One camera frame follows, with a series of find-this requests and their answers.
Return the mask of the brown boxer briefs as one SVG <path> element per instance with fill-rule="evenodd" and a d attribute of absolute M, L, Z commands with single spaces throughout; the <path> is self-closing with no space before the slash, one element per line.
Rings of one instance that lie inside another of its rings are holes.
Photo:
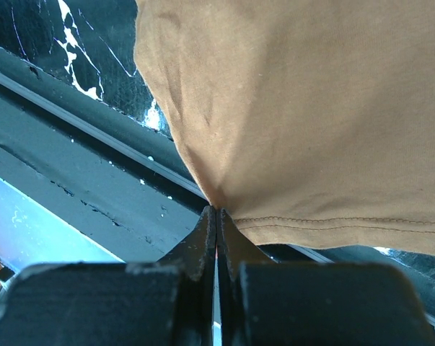
<path fill-rule="evenodd" d="M 435 1 L 139 1 L 134 60 L 254 243 L 435 255 Z"/>

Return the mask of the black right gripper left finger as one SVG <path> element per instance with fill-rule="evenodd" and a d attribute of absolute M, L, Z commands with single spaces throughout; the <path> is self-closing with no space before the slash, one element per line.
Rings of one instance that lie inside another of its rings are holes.
<path fill-rule="evenodd" d="M 153 263 L 34 265 L 0 305 L 0 345 L 211 345 L 216 210 Z"/>

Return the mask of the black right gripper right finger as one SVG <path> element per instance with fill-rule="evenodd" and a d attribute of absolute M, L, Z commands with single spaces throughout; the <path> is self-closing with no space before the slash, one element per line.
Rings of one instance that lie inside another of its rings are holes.
<path fill-rule="evenodd" d="M 435 345 L 410 281 L 375 263 L 276 263 L 216 213 L 224 345 Z"/>

